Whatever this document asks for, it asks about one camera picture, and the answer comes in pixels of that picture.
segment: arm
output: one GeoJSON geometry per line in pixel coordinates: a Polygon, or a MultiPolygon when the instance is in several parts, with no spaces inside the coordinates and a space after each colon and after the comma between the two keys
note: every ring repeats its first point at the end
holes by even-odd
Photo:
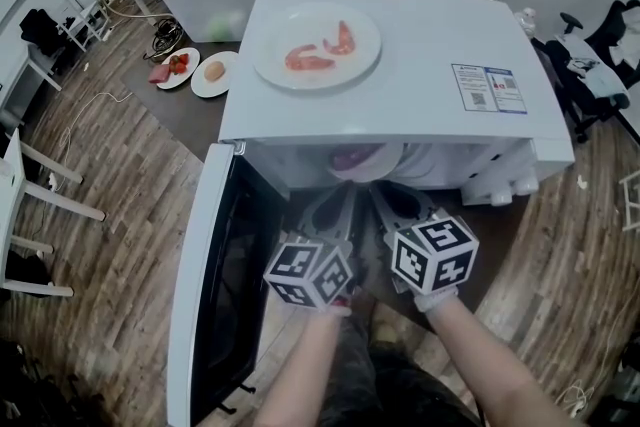
{"type": "Polygon", "coordinates": [[[494,427],[575,425],[527,367],[453,296],[427,318],[494,427]]]}
{"type": "Polygon", "coordinates": [[[254,427],[315,425],[338,344],[342,317],[312,314],[265,399],[254,427]]]}

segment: cooked shrimp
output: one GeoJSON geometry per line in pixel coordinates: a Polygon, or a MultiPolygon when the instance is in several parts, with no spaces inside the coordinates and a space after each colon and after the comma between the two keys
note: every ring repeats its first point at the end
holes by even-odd
{"type": "Polygon", "coordinates": [[[322,44],[324,49],[333,55],[348,55],[356,49],[356,42],[349,26],[343,20],[340,20],[338,45],[334,47],[326,39],[322,40],[322,44]]]}
{"type": "Polygon", "coordinates": [[[309,52],[311,50],[317,50],[315,45],[302,45],[301,47],[294,48],[284,58],[284,64],[290,70],[294,71],[306,71],[306,70],[324,70],[331,68],[336,62],[333,59],[324,59],[316,55],[308,55],[301,57],[302,52],[309,52]]]}

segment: small plate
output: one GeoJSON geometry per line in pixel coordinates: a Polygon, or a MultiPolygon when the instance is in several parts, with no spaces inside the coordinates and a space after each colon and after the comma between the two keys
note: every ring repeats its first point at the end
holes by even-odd
{"type": "Polygon", "coordinates": [[[229,74],[238,58],[237,52],[218,52],[207,57],[191,77],[191,90],[200,98],[213,98],[229,91],[229,74]],[[204,70],[214,61],[220,61],[225,68],[224,75],[215,82],[209,82],[204,78],[204,70]]]}
{"type": "Polygon", "coordinates": [[[340,4],[316,2],[299,4],[274,15],[258,33],[252,47],[256,71],[276,86],[297,90],[339,86],[358,78],[375,63],[382,48],[376,24],[364,13],[340,4]],[[356,42],[349,55],[332,55],[322,40],[338,42],[338,27],[344,21],[356,42]],[[302,45],[316,45],[317,50],[304,55],[333,59],[332,68],[293,71],[285,66],[287,54],[302,45]]]}
{"type": "Polygon", "coordinates": [[[195,48],[181,48],[180,50],[176,50],[173,54],[167,57],[162,64],[169,64],[169,60],[174,55],[181,54],[189,54],[189,64],[187,64],[187,71],[181,73],[180,75],[174,75],[173,73],[169,75],[169,80],[163,82],[162,84],[157,84],[160,89],[173,89],[174,87],[178,87],[185,80],[191,77],[191,74],[196,71],[198,67],[198,63],[200,62],[200,52],[198,52],[195,48]]]}

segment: bread roll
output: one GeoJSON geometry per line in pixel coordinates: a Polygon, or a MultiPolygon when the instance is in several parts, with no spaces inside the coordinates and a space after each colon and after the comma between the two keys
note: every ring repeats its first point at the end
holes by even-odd
{"type": "Polygon", "coordinates": [[[220,61],[213,61],[204,69],[204,78],[209,82],[215,82],[224,75],[225,71],[224,64],[220,61]]]}

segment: microwave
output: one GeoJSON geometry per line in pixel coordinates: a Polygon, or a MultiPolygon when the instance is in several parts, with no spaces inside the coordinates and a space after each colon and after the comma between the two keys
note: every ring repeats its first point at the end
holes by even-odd
{"type": "Polygon", "coordinates": [[[385,179],[459,189],[464,204],[497,208],[574,161],[552,85],[500,2],[256,0],[230,73],[220,142],[207,154],[176,282],[167,370],[173,427],[224,408],[253,370],[268,289],[262,275],[282,220],[296,195],[341,183],[328,165],[336,149],[401,145],[403,159],[385,179]],[[382,50],[369,73],[318,91],[261,78],[253,56],[262,27],[306,2],[339,3],[374,21],[382,50]],[[482,80],[504,88],[491,109],[473,95],[482,80]]]}

